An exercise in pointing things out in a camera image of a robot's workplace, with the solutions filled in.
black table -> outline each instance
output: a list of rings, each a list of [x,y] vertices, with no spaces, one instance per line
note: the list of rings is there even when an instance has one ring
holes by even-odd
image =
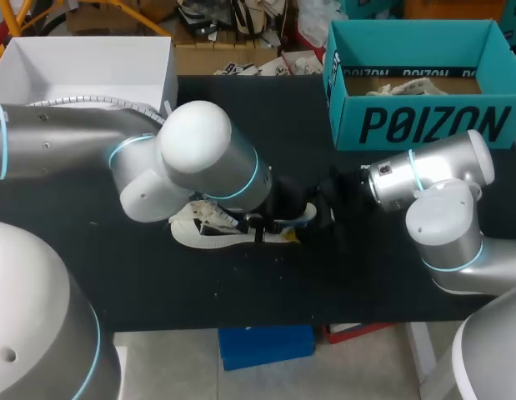
[[[179,102],[195,99],[224,108],[275,171],[304,185],[331,163],[347,170],[386,155],[334,151],[321,77],[181,77]],[[493,159],[480,224],[488,236],[516,238],[516,149]],[[368,219],[365,265],[297,244],[181,246],[166,222],[124,215],[107,171],[0,182],[0,221],[50,244],[115,331],[453,320],[490,299],[437,289],[403,212]]]

orange frame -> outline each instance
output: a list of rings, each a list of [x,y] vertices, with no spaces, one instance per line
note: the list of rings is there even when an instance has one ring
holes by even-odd
[[[168,31],[157,25],[156,23],[150,21],[148,18],[141,15],[139,12],[135,11],[133,8],[127,6],[120,0],[78,0],[80,3],[107,3],[112,6],[122,10],[124,13],[129,15],[130,17],[136,19],[143,25],[152,29],[155,33],[161,36],[172,36]],[[13,9],[11,8],[11,4],[9,0],[0,0],[0,11],[4,16],[4,21],[8,25],[9,34],[13,38],[18,38],[22,35],[23,30],[31,27],[34,23],[45,18],[49,13],[58,9],[63,5],[63,0],[56,0],[55,3],[49,7],[45,12],[37,15],[32,21],[28,23],[24,23],[26,16],[28,15],[28,11],[33,5],[33,0],[24,0],[23,5],[21,6],[18,15],[15,16]],[[0,46],[0,57],[4,54],[5,51],[4,45]]]

white box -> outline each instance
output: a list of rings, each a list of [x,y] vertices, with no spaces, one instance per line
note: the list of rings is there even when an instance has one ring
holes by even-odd
[[[0,103],[105,95],[166,116],[177,94],[170,37],[17,37],[0,60]]]

cardboard packaging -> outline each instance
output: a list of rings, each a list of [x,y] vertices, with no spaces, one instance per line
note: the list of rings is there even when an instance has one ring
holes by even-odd
[[[236,42],[235,32],[219,31],[217,41],[211,42],[192,37],[180,23],[174,43],[178,75],[213,75],[229,63],[259,67],[278,57],[276,48],[260,47],[259,40]]]
[[[141,14],[153,23],[169,18],[177,6],[176,0],[139,0]]]
[[[505,3],[506,0],[404,0],[404,18],[500,21]]]
[[[500,29],[510,46],[516,46],[516,0],[508,0],[500,20]]]
[[[366,96],[420,77],[448,95]],[[490,148],[516,138],[516,57],[493,21],[332,22],[323,82],[338,150],[408,150],[467,129]]]
[[[174,108],[177,94],[170,37],[16,37],[0,59],[0,103],[103,95],[166,116],[164,102]]]
[[[400,5],[402,0],[340,0],[349,19],[374,18],[377,13]]]
[[[138,0],[123,0],[127,6],[139,11]],[[67,30],[82,33],[99,30],[119,33],[135,33],[138,22],[122,10],[107,3],[80,3],[79,7],[67,12]]]

white sneaker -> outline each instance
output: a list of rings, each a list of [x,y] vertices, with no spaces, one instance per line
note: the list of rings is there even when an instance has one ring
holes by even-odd
[[[368,92],[367,96],[399,96],[399,95],[441,95],[447,94],[442,90],[439,90],[427,77],[421,77],[414,79],[413,81],[406,82],[403,85],[391,88],[391,85],[382,86],[377,92]]]
[[[299,228],[317,215],[317,208],[308,203],[304,214],[294,220],[277,220],[285,226],[281,233],[263,233],[265,243],[297,242],[294,229]],[[237,229],[238,220],[222,210],[211,200],[189,202],[176,215],[168,220],[174,239],[190,248],[225,248],[239,243],[252,243],[256,230],[252,227],[247,233]]]

